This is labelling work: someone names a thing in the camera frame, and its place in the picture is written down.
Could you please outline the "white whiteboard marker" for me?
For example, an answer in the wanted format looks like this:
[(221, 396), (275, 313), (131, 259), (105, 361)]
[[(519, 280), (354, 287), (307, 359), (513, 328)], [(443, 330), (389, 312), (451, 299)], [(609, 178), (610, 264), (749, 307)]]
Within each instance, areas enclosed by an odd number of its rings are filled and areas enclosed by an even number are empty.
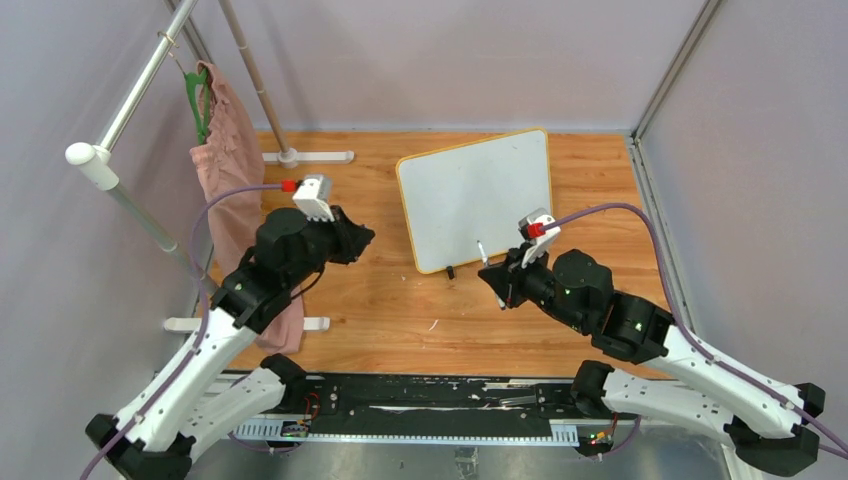
[(481, 263), (483, 264), (484, 267), (487, 267), (489, 265), (489, 257), (486, 254), (484, 246), (483, 246), (481, 241), (477, 241), (476, 245), (477, 245), (478, 251), (480, 253)]

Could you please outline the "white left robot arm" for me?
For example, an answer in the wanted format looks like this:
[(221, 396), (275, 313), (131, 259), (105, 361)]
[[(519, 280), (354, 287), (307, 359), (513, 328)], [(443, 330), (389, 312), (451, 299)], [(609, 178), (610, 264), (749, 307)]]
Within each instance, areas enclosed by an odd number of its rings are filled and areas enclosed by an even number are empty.
[(128, 405), (89, 421), (85, 432), (99, 449), (96, 458), (125, 479), (183, 479), (214, 443), (254, 415), (298, 411), (306, 373), (280, 353), (214, 398), (202, 396), (292, 303), (303, 282), (320, 277), (329, 263), (357, 261), (374, 237), (336, 205), (324, 218), (297, 208), (272, 211), (174, 357)]

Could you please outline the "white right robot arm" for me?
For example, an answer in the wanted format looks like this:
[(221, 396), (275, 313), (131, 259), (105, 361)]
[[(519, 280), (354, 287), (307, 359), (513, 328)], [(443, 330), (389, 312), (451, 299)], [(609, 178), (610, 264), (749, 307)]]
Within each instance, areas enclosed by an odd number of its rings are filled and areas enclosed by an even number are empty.
[(588, 336), (604, 355), (668, 373), (678, 385), (647, 380), (599, 361), (581, 364), (571, 403), (584, 417), (626, 413), (650, 417), (711, 438), (749, 466), (794, 476), (819, 456), (820, 438), (807, 428), (824, 407), (812, 383), (784, 384), (731, 361), (705, 342), (687, 338), (671, 313), (613, 286), (612, 272), (572, 249), (550, 262), (524, 262), (525, 247), (484, 266), (479, 278), (506, 307), (531, 302)]

